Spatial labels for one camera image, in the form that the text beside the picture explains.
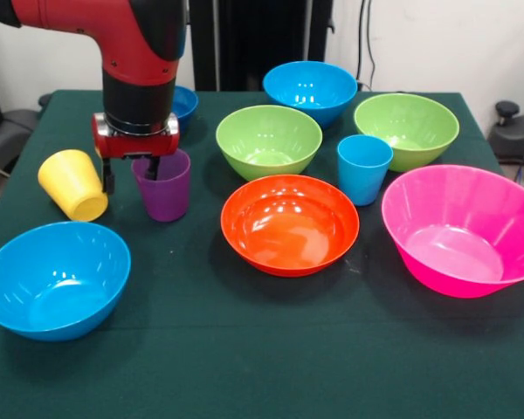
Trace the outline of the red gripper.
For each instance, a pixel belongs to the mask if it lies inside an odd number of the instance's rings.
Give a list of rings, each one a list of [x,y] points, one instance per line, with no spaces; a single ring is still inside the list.
[[[115,177],[110,159],[149,156],[144,177],[156,181],[160,157],[172,155],[180,139],[179,122],[174,113],[164,123],[161,131],[153,134],[128,134],[111,127],[104,113],[92,117],[93,142],[101,159],[101,183],[103,192],[112,195],[115,191]]]

